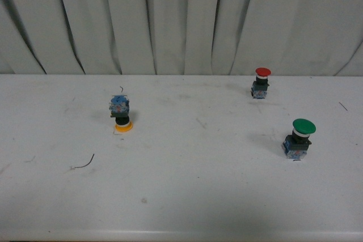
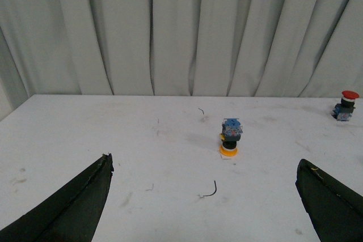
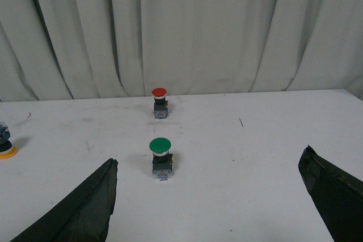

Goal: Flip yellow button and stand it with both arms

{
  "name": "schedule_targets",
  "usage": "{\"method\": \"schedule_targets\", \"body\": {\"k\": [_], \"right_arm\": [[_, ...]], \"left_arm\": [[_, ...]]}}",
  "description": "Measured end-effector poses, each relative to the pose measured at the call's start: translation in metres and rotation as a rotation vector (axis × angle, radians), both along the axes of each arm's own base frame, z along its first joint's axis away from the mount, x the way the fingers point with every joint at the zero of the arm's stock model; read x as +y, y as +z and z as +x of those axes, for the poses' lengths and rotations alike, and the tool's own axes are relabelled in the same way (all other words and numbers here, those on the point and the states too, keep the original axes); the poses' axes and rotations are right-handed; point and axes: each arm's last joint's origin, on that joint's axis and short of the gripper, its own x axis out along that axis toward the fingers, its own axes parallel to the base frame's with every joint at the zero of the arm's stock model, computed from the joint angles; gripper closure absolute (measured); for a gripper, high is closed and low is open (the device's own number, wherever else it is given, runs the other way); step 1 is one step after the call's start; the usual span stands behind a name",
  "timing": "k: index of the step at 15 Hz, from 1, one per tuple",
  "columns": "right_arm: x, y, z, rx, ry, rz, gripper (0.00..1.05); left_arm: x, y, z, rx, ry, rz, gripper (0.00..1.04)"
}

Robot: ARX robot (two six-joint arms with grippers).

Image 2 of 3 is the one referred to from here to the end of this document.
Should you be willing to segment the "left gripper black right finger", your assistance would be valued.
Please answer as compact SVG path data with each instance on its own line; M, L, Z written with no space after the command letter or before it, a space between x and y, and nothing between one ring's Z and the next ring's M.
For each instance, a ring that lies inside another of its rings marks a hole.
M306 159L296 187L320 241L362 241L362 196Z

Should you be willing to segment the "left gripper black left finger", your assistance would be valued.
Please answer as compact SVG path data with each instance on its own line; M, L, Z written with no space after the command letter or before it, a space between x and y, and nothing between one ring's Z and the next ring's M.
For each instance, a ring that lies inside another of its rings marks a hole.
M91 241L107 200L113 162L104 154L1 230L1 241Z

